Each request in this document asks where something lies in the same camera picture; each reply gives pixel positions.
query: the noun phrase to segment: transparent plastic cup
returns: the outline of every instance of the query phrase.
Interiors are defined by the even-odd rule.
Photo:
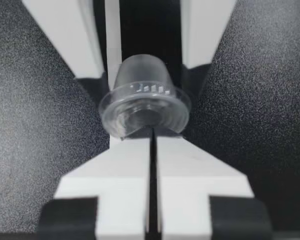
[[[191,101],[174,87],[159,58],[140,54],[120,66],[114,89],[99,104],[104,129],[124,138],[143,127],[164,127],[180,133],[189,121]]]

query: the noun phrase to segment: black background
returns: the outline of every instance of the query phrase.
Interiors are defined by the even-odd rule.
[[[238,2],[184,136],[248,175],[276,230],[300,230],[300,0]],[[108,146],[21,2],[0,0],[0,232],[33,232],[62,174]]]

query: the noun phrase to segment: white vertical bar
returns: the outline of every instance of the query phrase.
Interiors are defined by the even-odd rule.
[[[236,0],[181,0],[182,63],[210,64]]]
[[[104,5],[108,83],[112,90],[122,62],[120,2],[119,0],[105,0]]]
[[[102,76],[93,0],[22,2],[77,78]]]

